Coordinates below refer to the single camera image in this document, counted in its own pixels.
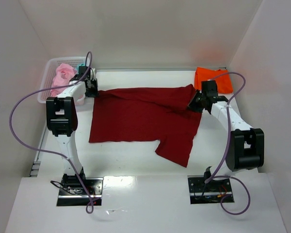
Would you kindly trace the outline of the dark red t shirt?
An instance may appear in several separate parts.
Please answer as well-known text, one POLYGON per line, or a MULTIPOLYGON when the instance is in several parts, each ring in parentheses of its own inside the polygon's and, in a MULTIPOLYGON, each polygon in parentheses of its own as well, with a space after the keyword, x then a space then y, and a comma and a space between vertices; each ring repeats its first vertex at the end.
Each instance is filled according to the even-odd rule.
POLYGON ((95 98, 90 143, 158 140, 155 153, 187 167, 202 115, 188 109, 189 84, 175 88, 119 88, 95 98))

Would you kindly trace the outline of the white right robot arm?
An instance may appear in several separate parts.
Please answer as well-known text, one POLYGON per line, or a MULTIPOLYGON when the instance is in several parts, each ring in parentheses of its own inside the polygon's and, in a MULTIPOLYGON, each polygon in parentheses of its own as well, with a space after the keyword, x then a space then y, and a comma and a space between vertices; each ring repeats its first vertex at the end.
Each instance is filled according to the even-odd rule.
POLYGON ((224 155, 215 167, 204 173, 205 184, 223 179, 242 170, 252 170, 264 165, 264 132, 246 123, 230 106, 231 100, 218 94, 216 81, 203 81, 188 108, 194 112, 208 111, 227 131, 224 155))

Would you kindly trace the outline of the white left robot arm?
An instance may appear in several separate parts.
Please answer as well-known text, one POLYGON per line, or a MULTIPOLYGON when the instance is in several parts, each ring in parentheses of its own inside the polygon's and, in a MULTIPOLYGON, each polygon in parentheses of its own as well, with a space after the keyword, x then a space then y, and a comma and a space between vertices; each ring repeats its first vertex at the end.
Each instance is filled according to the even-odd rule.
POLYGON ((52 87, 51 96, 46 100, 47 128, 60 146, 64 174, 60 182, 51 183, 70 195, 82 195, 86 193, 86 177, 75 141, 78 127, 76 103, 88 90, 93 90, 94 96, 98 94, 97 79, 89 66, 75 69, 61 64, 52 87))

